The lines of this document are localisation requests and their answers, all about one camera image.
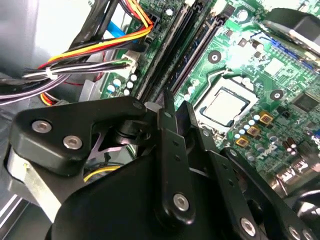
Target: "blue cable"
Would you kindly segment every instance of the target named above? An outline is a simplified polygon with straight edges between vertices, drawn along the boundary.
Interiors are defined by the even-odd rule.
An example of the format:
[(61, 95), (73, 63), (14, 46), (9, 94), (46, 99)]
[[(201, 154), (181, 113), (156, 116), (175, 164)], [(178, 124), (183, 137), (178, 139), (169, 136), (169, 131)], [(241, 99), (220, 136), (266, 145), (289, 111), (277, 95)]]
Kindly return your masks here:
[(126, 35), (117, 25), (115, 25), (112, 21), (109, 23), (107, 27), (107, 31), (111, 33), (115, 38), (122, 37)]

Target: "cable tie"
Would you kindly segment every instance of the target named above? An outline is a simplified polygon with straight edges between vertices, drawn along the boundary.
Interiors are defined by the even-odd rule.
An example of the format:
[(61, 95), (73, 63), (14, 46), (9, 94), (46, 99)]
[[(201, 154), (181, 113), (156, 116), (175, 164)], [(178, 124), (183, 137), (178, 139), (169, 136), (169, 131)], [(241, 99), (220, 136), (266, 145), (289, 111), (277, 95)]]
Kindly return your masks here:
[(48, 76), (48, 78), (50, 78), (51, 80), (57, 80), (58, 79), (58, 75), (54, 75), (49, 66), (47, 66), (45, 68), (45, 73)]

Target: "ram slot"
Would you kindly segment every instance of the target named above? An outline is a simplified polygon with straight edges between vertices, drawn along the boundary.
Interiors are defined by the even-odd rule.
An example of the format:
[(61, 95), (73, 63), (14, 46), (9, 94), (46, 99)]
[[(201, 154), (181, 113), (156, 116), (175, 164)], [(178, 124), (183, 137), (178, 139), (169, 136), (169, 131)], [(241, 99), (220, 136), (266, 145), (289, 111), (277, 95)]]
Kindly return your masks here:
[(147, 73), (143, 80), (143, 84), (141, 85), (139, 91), (135, 96), (139, 100), (142, 100), (143, 94), (147, 86), (153, 84), (152, 76), (154, 72), (157, 70), (158, 65), (162, 61), (164, 55), (168, 54), (169, 47), (174, 41), (174, 39), (177, 37), (177, 34), (180, 34), (181, 31), (183, 31), (183, 29), (181, 30), (181, 26), (183, 25), (184, 20), (188, 18), (188, 16), (190, 16), (190, 9), (194, 2), (195, 0), (185, 0), (184, 4), (180, 8), (180, 11), (175, 17), (174, 22), (172, 24), (172, 28), (168, 31), (162, 46), (158, 49), (156, 56), (153, 59), (153, 62), (147, 70)]

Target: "capacitor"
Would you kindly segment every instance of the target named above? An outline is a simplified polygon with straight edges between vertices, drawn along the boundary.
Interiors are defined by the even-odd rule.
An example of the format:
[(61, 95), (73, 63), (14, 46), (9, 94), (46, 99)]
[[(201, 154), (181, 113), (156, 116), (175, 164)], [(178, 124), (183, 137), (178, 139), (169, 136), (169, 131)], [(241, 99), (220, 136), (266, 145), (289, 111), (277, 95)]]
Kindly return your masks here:
[(109, 93), (114, 93), (116, 90), (115, 86), (113, 85), (108, 85), (106, 89), (108, 90)]
[(244, 9), (240, 10), (237, 15), (240, 22), (247, 20), (248, 16), (249, 16), (248, 12)]
[(240, 130), (239, 130), (239, 134), (243, 135), (243, 134), (245, 134), (245, 133), (246, 133), (246, 131), (245, 131), (244, 129), (240, 129)]
[(113, 85), (115, 85), (116, 87), (120, 87), (121, 86), (121, 81), (120, 79), (116, 78), (113, 80)]
[(269, 132), (266, 136), (272, 143), (278, 141), (278, 137), (273, 132)]
[(252, 41), (252, 47), (254, 47), (257, 52), (262, 52), (265, 49), (265, 46), (257, 40)]
[(165, 10), (165, 14), (167, 14), (169, 17), (173, 16), (174, 13), (175, 11), (172, 8), (168, 8), (167, 10)]
[(253, 113), (253, 114), (252, 114), (252, 118), (253, 118), (253, 120), (255, 120), (255, 121), (259, 121), (260, 115), (257, 114), (257, 113)]
[(256, 122), (255, 122), (255, 120), (249, 120), (248, 121), (248, 124), (250, 125), (250, 126), (253, 126), (253, 125), (255, 125), (256, 124)]
[(244, 130), (249, 130), (249, 128), (250, 128), (250, 125), (249, 125), (249, 124), (245, 124), (245, 125), (243, 126), (243, 129), (244, 129)]
[(194, 86), (188, 87), (188, 93), (191, 95), (195, 92), (196, 88)]
[(244, 155), (249, 162), (253, 162), (256, 159), (250, 151), (246, 152)]
[(130, 95), (130, 91), (128, 89), (123, 90), (123, 94), (125, 96), (129, 96)]
[(132, 82), (135, 82), (135, 81), (138, 80), (138, 76), (135, 75), (135, 74), (132, 74), (132, 75), (130, 76), (130, 80), (131, 80)]
[(251, 80), (250, 80), (249, 77), (244, 77), (244, 78), (242, 79), (242, 84), (243, 84), (243, 85), (248, 85), (249, 83), (251, 83)]
[(291, 148), (295, 149), (297, 147), (296, 141), (292, 137), (286, 139)]
[(283, 141), (282, 142), (282, 146), (284, 147), (284, 149), (290, 153), (292, 151), (292, 148), (290, 147), (289, 143), (287, 141)]
[(132, 89), (132, 88), (134, 87), (133, 82), (128, 81), (128, 83), (126, 84), (126, 87), (127, 87), (128, 89)]
[(189, 95), (189, 94), (185, 94), (185, 95), (183, 96), (183, 99), (184, 99), (185, 101), (189, 101), (189, 100), (190, 100), (190, 95)]
[(255, 149), (257, 149), (257, 151), (260, 152), (260, 153), (264, 153), (265, 150), (266, 150), (261, 143), (256, 144), (255, 145)]
[(255, 86), (254, 86), (251, 82), (248, 83), (247, 85), (245, 85), (245, 87), (246, 87), (247, 89), (249, 89), (250, 91), (255, 90)]

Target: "white connector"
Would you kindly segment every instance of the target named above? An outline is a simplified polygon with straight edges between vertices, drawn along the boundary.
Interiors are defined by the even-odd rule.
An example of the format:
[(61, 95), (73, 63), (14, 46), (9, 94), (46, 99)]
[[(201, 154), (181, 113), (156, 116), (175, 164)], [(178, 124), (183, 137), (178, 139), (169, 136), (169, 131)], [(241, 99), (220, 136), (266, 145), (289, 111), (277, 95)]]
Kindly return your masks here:
[(125, 79), (128, 79), (130, 77), (131, 74), (133, 74), (138, 66), (138, 59), (140, 57), (140, 53), (137, 53), (135, 51), (127, 51), (125, 54), (122, 55), (122, 59), (124, 60), (129, 60), (130, 63), (128, 67), (124, 68), (124, 69), (119, 69), (114, 71), (114, 73), (119, 74), (120, 76), (124, 77)]
[(195, 3), (196, 0), (185, 0), (184, 3), (189, 5), (189, 7), (192, 7), (192, 5)]

